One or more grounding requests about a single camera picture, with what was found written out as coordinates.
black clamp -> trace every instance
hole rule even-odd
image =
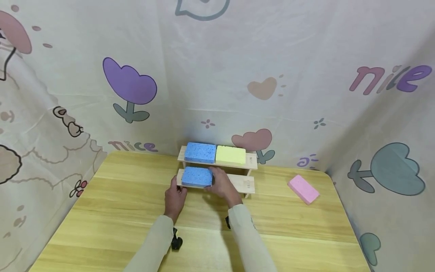
[[[225,217],[225,221],[226,221],[226,223],[227,223],[227,227],[228,227],[229,229],[231,229],[231,226],[230,226],[230,217],[229,217],[229,216]]]
[[[179,250],[181,245],[183,244],[183,239],[181,239],[181,237],[177,238],[177,236],[176,236],[177,229],[176,228],[174,228],[173,231],[174,231],[174,237],[172,238],[171,248],[172,248],[172,250]]]

wooden shelf board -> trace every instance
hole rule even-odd
[[[180,153],[178,154],[178,161],[187,162],[187,163],[196,163],[199,165],[212,165],[212,166],[223,166],[223,167],[233,167],[233,168],[242,168],[242,169],[251,169],[257,170],[257,154],[255,153],[246,153],[246,163],[244,166],[234,166],[231,164],[216,164],[216,163],[204,163],[204,162],[196,162],[196,161],[186,161],[184,159],[184,153],[186,152],[186,146],[183,145],[180,149]]]
[[[178,186],[183,186],[181,184],[181,178],[183,177],[183,173],[184,173],[184,169],[178,169],[178,174],[177,174]],[[234,185],[234,187],[239,193],[255,194],[254,177],[228,174],[228,178],[230,179],[231,183]],[[183,187],[200,188],[194,186],[183,186]]]

hand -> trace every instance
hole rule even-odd
[[[214,176],[214,184],[204,188],[205,191],[217,194],[227,201],[228,207],[231,209],[235,205],[243,204],[239,192],[228,178],[224,170],[217,167],[210,167],[210,171]]]
[[[178,187],[177,176],[174,176],[171,180],[171,186],[164,194],[164,215],[171,218],[174,224],[184,207],[186,196],[187,188]]]

pink sponge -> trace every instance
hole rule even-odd
[[[300,197],[307,205],[310,205],[320,194],[303,177],[297,175],[288,182],[288,186]]]

wooden table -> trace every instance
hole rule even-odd
[[[111,153],[30,272],[120,272],[164,211],[176,157]],[[307,206],[287,182],[300,174],[319,192]],[[244,199],[278,271],[369,272],[332,180],[320,171],[259,166]],[[160,272],[243,271],[222,199],[190,188],[176,227],[184,243]]]

